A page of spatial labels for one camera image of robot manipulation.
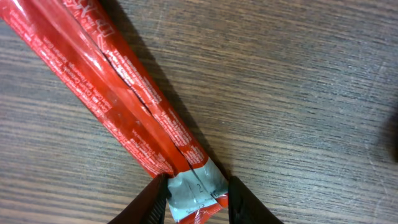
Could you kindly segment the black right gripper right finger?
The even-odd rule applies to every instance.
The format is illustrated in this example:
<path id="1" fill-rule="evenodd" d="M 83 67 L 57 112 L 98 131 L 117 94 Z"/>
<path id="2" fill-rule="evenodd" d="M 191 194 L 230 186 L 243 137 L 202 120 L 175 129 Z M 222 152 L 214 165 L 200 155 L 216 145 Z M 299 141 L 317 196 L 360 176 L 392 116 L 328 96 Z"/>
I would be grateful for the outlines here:
<path id="1" fill-rule="evenodd" d="M 230 224 L 283 224 L 236 176 L 228 183 Z"/>

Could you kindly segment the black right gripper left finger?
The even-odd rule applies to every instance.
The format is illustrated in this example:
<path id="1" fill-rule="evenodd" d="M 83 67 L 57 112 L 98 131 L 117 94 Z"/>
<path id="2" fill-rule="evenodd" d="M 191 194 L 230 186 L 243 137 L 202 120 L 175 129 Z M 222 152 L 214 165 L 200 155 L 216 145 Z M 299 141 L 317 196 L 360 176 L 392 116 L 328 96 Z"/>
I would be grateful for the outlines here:
<path id="1" fill-rule="evenodd" d="M 165 174 L 155 177 L 144 190 L 109 224 L 164 224 L 170 192 Z"/>

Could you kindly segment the red snack stick packet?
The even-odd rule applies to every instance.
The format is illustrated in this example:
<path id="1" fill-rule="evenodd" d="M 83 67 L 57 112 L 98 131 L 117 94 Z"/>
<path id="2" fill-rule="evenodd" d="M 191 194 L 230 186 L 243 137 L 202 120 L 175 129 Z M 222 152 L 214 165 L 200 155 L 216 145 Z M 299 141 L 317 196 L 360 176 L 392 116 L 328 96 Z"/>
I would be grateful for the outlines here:
<path id="1" fill-rule="evenodd" d="M 1 17 L 153 177 L 177 223 L 228 204 L 228 183 L 97 1 L 1 0 Z"/>

